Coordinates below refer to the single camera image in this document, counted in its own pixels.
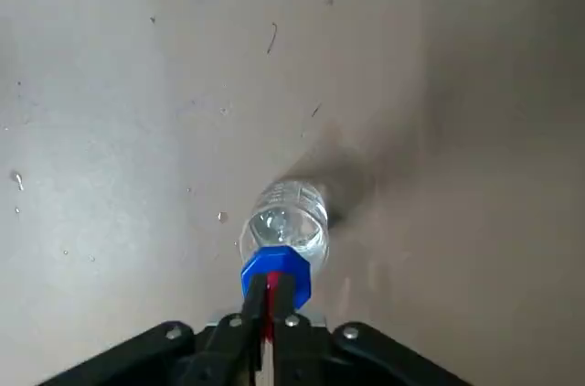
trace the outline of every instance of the plastic water bottle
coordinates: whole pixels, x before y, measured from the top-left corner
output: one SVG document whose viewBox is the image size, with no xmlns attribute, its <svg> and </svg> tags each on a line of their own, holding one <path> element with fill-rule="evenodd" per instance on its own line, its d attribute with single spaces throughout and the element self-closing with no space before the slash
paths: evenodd
<svg viewBox="0 0 585 386">
<path fill-rule="evenodd" d="M 244 226 L 239 249 L 244 262 L 265 246 L 293 247 L 316 274 L 329 251 L 322 194 L 308 182 L 282 180 L 267 187 Z"/>
</svg>

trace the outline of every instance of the metal bolt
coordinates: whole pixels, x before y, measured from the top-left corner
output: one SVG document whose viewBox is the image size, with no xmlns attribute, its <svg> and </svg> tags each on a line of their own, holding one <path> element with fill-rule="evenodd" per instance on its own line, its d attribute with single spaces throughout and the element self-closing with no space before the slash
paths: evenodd
<svg viewBox="0 0 585 386">
<path fill-rule="evenodd" d="M 174 327 L 172 327 L 171 329 L 169 329 L 166 332 L 165 336 L 169 340 L 175 340 L 176 338 L 180 338 L 182 334 L 183 334 L 183 331 L 181 331 L 181 328 L 179 328 L 177 325 L 175 325 Z"/>
<path fill-rule="evenodd" d="M 353 328 L 353 327 L 345 327 L 344 328 L 344 337 L 348 338 L 349 340 L 354 340 L 355 338 L 357 338 L 357 336 L 359 336 L 359 331 L 357 331 L 357 328 Z"/>
<path fill-rule="evenodd" d="M 241 318 L 239 316 L 235 316 L 230 319 L 229 326 L 230 327 L 239 327 L 241 325 Z"/>
<path fill-rule="evenodd" d="M 287 327 L 296 327 L 299 325 L 299 317 L 295 315 L 290 315 L 286 319 L 284 319 L 284 325 Z"/>
</svg>

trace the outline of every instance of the black plastic mount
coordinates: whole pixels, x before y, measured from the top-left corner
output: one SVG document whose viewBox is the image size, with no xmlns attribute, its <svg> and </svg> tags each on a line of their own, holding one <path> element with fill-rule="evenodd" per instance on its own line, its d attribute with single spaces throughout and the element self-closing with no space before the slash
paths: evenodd
<svg viewBox="0 0 585 386">
<path fill-rule="evenodd" d="M 41 386 L 255 385 L 264 332 L 272 326 L 277 386 L 467 385 L 449 371 L 366 324 L 330 333 L 295 312 L 294 278 L 283 274 L 267 324 L 267 277 L 257 274 L 239 313 L 194 334 L 165 322 L 45 381 Z"/>
</svg>

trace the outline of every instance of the debris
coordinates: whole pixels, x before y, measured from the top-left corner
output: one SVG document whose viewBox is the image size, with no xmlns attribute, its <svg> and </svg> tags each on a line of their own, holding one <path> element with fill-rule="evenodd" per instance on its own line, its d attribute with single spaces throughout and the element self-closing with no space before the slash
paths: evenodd
<svg viewBox="0 0 585 386">
<path fill-rule="evenodd" d="M 311 113 L 311 117 L 314 118 L 314 116 L 317 114 L 317 112 L 319 112 L 319 109 L 321 108 L 321 106 L 323 105 L 322 102 L 319 102 L 319 105 L 317 105 L 315 107 L 315 109 L 313 110 L 313 113 Z"/>
<path fill-rule="evenodd" d="M 268 46 L 268 49 L 266 49 L 267 54 L 271 53 L 272 46 L 274 46 L 274 40 L 276 39 L 276 33 L 278 32 L 278 25 L 276 25 L 274 22 L 272 22 L 272 27 L 274 28 L 274 31 L 272 32 L 271 44 Z"/>
<path fill-rule="evenodd" d="M 22 175 L 18 171 L 13 171 L 10 173 L 10 178 L 12 178 L 18 184 L 18 190 L 25 190 L 25 186 L 22 183 Z"/>
</svg>

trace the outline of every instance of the concrete floor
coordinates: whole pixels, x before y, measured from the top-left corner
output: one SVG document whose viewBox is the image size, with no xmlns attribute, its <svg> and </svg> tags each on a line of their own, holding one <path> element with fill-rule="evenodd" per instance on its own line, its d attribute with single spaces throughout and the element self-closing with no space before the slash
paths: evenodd
<svg viewBox="0 0 585 386">
<path fill-rule="evenodd" d="M 256 195 L 326 146 L 374 184 L 332 231 L 332 326 L 475 384 L 581 384 L 581 8 L 0 0 L 0 383 L 236 305 Z"/>
</svg>

